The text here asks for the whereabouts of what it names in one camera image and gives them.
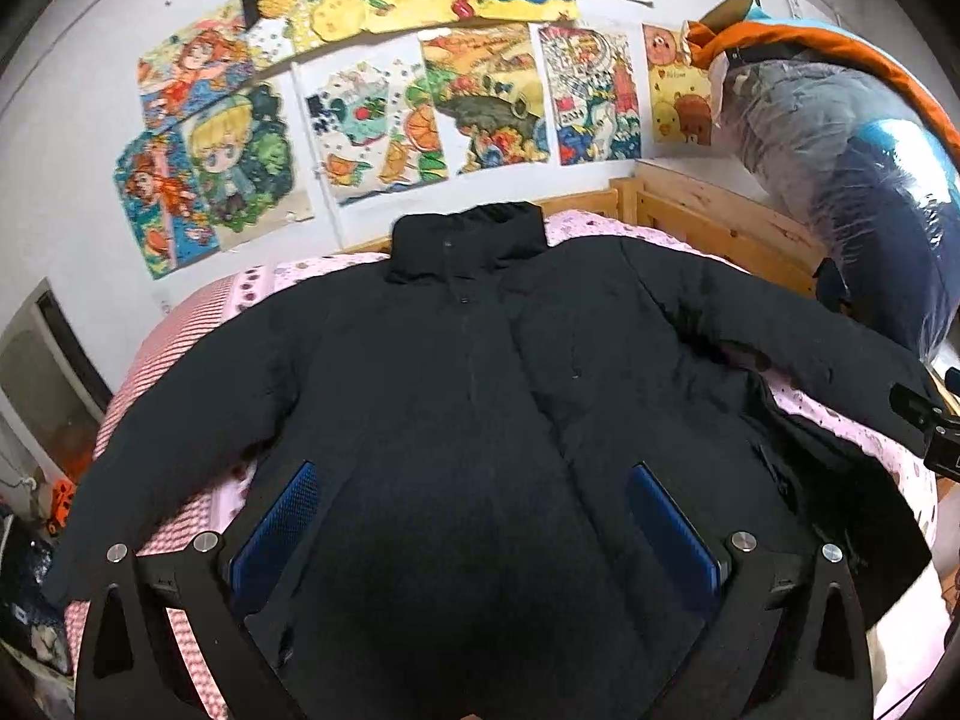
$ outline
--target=blue gripper pad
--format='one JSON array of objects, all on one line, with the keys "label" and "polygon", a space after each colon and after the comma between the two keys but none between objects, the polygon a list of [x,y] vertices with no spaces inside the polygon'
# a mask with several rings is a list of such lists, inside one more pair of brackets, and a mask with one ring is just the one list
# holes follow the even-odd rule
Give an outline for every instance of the blue gripper pad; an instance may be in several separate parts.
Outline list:
[{"label": "blue gripper pad", "polygon": [[230,565],[232,608],[241,619],[267,603],[319,501],[316,471],[304,463]]},{"label": "blue gripper pad", "polygon": [[653,548],[683,601],[702,617],[713,618],[727,579],[728,558],[712,554],[688,517],[646,466],[636,466],[627,480],[630,512]]}]

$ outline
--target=jacket collar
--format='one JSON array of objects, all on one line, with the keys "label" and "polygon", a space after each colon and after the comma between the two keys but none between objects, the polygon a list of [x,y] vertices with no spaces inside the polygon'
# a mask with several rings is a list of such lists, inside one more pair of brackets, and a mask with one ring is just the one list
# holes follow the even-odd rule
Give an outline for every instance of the jacket collar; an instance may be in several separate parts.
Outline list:
[{"label": "jacket collar", "polygon": [[397,220],[387,278],[469,278],[547,250],[544,214],[526,202],[478,205],[460,214]]}]

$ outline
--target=yellow chick drawing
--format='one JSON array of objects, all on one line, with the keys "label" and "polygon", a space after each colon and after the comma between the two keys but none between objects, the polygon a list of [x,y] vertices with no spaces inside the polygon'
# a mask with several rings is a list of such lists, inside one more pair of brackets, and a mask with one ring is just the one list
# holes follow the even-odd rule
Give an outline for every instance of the yellow chick drawing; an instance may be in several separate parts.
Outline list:
[{"label": "yellow chick drawing", "polygon": [[670,103],[654,103],[654,140],[658,143],[683,143],[680,114]]}]

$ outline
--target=black puffer jacket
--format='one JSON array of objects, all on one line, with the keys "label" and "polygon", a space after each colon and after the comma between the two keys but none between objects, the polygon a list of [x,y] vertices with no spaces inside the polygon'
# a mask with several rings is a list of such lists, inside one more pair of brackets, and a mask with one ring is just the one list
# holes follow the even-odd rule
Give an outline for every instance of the black puffer jacket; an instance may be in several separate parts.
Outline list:
[{"label": "black puffer jacket", "polygon": [[[593,238],[533,206],[419,215],[389,261],[310,279],[199,341],[80,485],[46,591],[88,597],[117,541],[272,442],[317,466],[322,517],[251,623],[313,717],[635,718],[701,630],[632,525],[640,461],[709,533],[856,556],[868,624],[929,560],[875,460],[773,407],[757,350],[813,397],[922,450],[905,349],[703,258]],[[158,430],[157,425],[167,429]]]}]

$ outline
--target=wooden headboard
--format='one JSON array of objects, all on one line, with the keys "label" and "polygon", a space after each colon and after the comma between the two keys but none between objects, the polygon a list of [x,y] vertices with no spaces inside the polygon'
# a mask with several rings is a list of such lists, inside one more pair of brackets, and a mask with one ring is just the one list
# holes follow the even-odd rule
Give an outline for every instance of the wooden headboard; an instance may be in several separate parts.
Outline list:
[{"label": "wooden headboard", "polygon": [[[589,211],[602,217],[624,220],[624,210],[621,207],[623,199],[617,189],[598,189],[597,191],[581,191],[579,194],[564,194],[561,197],[548,197],[546,200],[535,200],[534,205],[544,209],[544,218],[560,211]],[[357,254],[360,251],[375,251],[383,254],[390,253],[390,236],[377,238],[360,244],[356,247],[345,248],[342,254]]]},{"label": "wooden headboard", "polygon": [[637,163],[634,177],[611,184],[635,209],[626,223],[662,230],[781,287],[814,295],[813,274],[827,250],[792,218],[647,162]]}]

